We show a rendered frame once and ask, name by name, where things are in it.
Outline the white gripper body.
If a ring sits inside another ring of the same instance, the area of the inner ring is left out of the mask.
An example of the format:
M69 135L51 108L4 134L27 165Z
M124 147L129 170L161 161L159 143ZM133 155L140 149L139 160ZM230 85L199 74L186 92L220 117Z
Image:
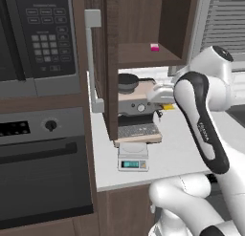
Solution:
M173 96L172 83L155 84L153 88L146 93L147 100L155 104L172 104L175 102Z

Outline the brown cabinet door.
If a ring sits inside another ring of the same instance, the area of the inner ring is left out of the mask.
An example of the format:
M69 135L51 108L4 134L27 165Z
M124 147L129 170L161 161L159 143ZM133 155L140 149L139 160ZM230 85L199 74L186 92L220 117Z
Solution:
M118 138L119 0L92 0L101 27L93 29L96 86L104 100L104 121L111 140Z

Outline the white digital scale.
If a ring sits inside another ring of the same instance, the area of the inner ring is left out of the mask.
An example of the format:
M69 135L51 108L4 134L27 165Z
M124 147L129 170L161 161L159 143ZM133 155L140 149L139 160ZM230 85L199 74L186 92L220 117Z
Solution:
M121 142L118 149L118 169L127 172L147 172L148 150L144 142Z

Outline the brown base cabinet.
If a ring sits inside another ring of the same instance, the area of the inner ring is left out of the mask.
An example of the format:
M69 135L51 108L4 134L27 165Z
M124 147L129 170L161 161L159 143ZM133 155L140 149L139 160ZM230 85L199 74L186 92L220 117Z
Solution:
M148 188L145 184L99 192L100 236L148 236L155 218Z

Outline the silver coffee machine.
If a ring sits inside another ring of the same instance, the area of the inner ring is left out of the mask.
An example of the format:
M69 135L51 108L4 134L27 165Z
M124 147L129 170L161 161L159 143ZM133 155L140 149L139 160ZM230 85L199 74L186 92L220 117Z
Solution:
M153 78L138 78L133 74L119 74L118 84L118 138L121 142L162 141L162 135L153 121L154 113L160 114L161 108L147 100L146 94L156 84Z

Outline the dark sink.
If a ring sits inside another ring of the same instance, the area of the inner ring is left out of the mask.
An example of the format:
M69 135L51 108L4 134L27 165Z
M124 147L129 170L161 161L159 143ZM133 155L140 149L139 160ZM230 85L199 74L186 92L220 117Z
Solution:
M245 128L245 104L232 106L226 113Z

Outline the grey window blinds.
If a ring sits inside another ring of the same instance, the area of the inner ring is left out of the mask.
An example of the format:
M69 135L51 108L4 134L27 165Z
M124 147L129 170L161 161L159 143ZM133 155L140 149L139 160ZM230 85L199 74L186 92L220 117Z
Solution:
M233 71L245 72L245 0L198 0L189 59L209 46L227 50Z

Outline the black oven knob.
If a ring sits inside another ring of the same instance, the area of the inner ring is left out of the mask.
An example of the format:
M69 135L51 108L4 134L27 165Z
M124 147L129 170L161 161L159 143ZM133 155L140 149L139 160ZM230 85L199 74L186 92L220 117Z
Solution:
M57 121L54 119L49 119L45 122L45 128L49 132L53 132L57 128Z

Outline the grey microwave oven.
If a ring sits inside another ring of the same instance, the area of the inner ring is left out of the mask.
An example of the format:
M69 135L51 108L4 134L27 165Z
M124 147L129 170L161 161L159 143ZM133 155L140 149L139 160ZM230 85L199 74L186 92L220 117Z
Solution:
M0 98L79 92L72 0L0 0Z

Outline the black oven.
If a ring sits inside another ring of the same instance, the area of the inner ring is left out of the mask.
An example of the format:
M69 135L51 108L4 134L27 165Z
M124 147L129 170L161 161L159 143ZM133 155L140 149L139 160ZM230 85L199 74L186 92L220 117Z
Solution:
M57 121L49 132L45 122ZM0 157L64 148L76 154L0 164L0 228L91 214L83 112L80 107L0 114Z

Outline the brown wall cabinet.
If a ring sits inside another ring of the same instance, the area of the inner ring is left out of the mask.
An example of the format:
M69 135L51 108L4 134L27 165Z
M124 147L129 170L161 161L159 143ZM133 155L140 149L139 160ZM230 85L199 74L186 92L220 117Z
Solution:
M119 67L184 64L198 0L119 0ZM150 44L158 44L152 52Z

